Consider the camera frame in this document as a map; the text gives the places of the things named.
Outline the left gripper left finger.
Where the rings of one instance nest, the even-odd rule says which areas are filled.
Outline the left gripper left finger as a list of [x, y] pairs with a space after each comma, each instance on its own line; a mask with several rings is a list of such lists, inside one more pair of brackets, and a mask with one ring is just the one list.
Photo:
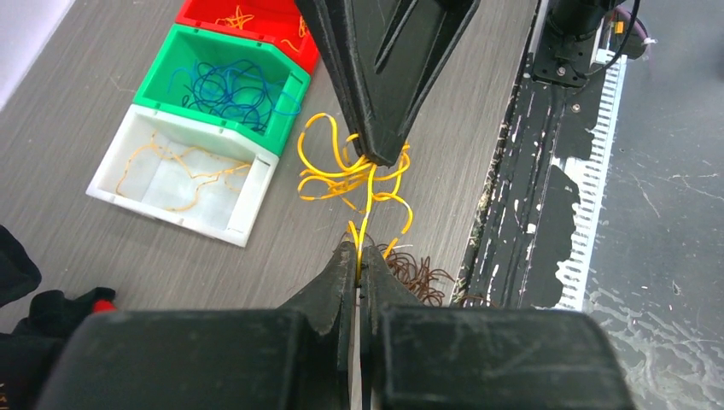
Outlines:
[[96, 313], [73, 333], [39, 409], [347, 409], [353, 245], [268, 309]]

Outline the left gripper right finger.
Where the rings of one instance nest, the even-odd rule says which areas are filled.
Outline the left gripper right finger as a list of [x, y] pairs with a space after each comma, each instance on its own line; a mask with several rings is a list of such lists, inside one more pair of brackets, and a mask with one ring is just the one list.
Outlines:
[[584, 313], [429, 307], [363, 249], [365, 409], [632, 409], [616, 353]]

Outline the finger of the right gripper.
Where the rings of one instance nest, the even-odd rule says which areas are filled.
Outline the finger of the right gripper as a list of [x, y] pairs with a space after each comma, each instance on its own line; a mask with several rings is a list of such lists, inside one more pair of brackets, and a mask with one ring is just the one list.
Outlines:
[[361, 4], [362, 149], [381, 166], [397, 162], [417, 113], [477, 1]]
[[375, 128], [365, 112], [359, 47], [354, 36], [352, 1], [305, 1], [295, 3], [318, 47], [342, 109], [347, 129], [357, 133], [359, 155], [369, 159], [397, 159], [402, 142], [393, 133]]

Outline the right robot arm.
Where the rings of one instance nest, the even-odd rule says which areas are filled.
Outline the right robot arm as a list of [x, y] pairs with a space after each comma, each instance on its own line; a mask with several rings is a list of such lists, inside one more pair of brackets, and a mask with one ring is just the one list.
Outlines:
[[[378, 166], [399, 159], [423, 101], [478, 8], [476, 1], [299, 1], [354, 147]], [[580, 91], [593, 40], [618, 1], [552, 1], [534, 53], [536, 81]]]

